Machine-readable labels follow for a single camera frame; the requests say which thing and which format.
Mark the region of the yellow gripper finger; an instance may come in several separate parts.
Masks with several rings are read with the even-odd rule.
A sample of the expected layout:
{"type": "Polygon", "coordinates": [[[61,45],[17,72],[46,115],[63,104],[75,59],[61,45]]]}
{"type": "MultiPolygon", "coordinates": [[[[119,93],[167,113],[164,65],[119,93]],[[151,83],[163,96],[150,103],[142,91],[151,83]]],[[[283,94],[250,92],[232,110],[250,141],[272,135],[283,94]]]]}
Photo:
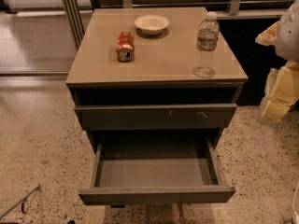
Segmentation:
{"type": "Polygon", "coordinates": [[[270,120],[282,119],[299,101],[299,63],[286,62],[279,69],[272,68],[264,93],[261,115],[270,120]]]}
{"type": "Polygon", "coordinates": [[[277,28],[278,22],[276,21],[262,33],[258,34],[255,38],[255,42],[263,46],[274,46],[276,42],[277,28]]]}

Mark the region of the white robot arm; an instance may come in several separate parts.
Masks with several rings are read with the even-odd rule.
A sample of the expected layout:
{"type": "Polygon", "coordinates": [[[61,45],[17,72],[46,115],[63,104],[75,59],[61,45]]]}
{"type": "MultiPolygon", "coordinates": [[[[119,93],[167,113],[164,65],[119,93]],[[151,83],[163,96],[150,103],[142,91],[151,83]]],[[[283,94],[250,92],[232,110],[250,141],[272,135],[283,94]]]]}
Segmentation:
{"type": "Polygon", "coordinates": [[[274,46],[276,55],[286,60],[281,68],[271,68],[264,87],[258,122],[272,125],[299,101],[299,0],[295,0],[279,21],[260,33],[255,42],[274,46]]]}

